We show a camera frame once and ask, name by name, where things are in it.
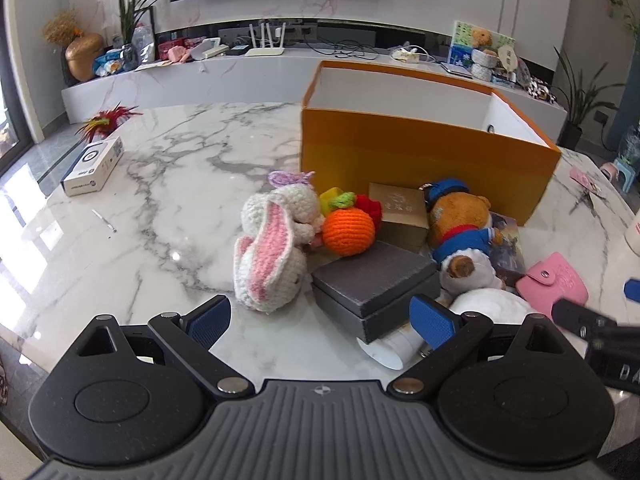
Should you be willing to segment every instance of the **blue hat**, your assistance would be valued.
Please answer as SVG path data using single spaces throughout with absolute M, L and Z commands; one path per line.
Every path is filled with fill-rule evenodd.
M 427 189 L 425 189 L 425 201 L 427 203 L 427 212 L 430 212 L 435 206 L 438 199 L 442 198 L 449 193 L 468 193 L 469 188 L 466 186 L 464 182 L 458 180 L 456 178 L 445 178 L 444 180 L 440 180 L 431 184 Z

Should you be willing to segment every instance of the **blue curtain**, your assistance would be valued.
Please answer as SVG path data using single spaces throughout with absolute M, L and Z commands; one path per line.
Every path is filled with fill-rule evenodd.
M 638 52 L 640 52 L 640 35 L 636 39 L 636 52 L 631 60 L 631 69 L 620 101 L 620 110 L 613 119 L 606 137 L 607 146 L 610 148 L 617 147 L 626 129 L 631 124 L 638 124 L 640 120 L 640 54 Z

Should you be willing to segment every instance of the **large orange cardboard box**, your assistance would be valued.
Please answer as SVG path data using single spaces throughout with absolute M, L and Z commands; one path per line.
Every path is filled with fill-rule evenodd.
M 453 76 L 323 60 L 302 103 L 301 168 L 318 193 L 455 177 L 522 225 L 559 159 L 498 90 Z

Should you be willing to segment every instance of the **brown plush bear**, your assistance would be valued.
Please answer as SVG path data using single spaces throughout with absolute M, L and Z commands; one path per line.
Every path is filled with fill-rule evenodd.
M 472 47 L 480 48 L 481 46 L 491 46 L 494 38 L 491 33 L 482 27 L 474 27 L 471 29 Z
M 453 296 L 476 288 L 504 288 L 489 261 L 491 245 L 502 243 L 501 232 L 492 228 L 489 201 L 453 178 L 429 187 L 426 201 L 428 243 L 442 266 L 442 287 Z

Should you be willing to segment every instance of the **bear's ear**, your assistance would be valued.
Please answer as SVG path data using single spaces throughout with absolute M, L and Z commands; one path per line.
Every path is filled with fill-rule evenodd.
M 491 202 L 489 202 L 484 196 L 479 196 L 478 198 L 484 202 L 487 209 L 491 209 Z

